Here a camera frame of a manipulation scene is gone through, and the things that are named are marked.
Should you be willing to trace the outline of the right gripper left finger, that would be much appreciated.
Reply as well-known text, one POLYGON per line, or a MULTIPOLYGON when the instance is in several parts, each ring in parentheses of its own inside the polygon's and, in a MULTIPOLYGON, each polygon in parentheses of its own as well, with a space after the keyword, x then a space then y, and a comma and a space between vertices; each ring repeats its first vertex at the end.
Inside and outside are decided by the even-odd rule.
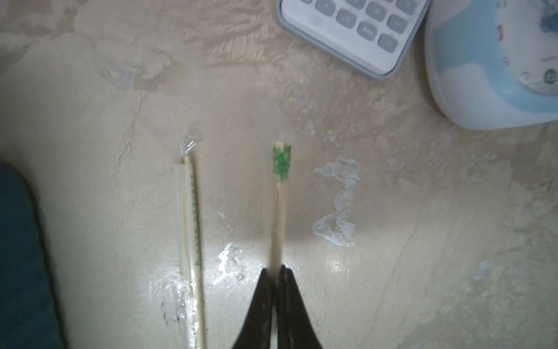
POLYGON ((262 269, 233 349, 270 349, 275 283, 262 269))

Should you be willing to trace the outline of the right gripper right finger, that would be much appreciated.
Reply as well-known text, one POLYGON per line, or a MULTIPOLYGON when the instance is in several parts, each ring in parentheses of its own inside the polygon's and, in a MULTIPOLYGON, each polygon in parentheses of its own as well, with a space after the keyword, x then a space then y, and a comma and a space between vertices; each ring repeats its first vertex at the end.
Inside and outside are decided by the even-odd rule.
POLYGON ((279 349, 322 349, 291 269, 281 266, 276 283, 279 349))

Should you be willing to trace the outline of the plain chopsticks pair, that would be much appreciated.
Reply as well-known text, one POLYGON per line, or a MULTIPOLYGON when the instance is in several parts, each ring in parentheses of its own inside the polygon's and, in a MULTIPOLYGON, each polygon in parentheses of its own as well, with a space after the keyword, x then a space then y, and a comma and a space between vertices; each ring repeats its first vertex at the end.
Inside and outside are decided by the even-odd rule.
POLYGON ((195 146, 195 139, 189 136, 183 138, 174 164, 174 174, 177 190, 180 276, 183 283, 188 347, 205 348, 206 330, 203 309, 201 239, 193 166, 193 149, 195 146))

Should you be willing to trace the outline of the green panda chopsticks pair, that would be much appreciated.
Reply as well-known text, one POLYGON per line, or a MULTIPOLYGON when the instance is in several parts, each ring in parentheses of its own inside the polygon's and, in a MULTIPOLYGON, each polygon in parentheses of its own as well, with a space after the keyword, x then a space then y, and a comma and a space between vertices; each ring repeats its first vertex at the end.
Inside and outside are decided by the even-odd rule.
POLYGON ((275 142, 272 149, 273 160, 273 226, 271 231, 270 274, 278 279, 283 265, 283 246, 286 231, 286 206, 292 146, 285 142, 275 142))

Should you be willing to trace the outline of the teal plastic storage tray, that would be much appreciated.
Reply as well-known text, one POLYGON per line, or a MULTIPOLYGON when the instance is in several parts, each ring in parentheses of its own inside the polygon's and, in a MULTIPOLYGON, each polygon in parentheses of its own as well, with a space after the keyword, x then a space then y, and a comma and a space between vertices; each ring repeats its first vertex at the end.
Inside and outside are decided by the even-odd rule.
POLYGON ((24 177, 1 162, 1 347, 64 348, 39 213, 24 177))

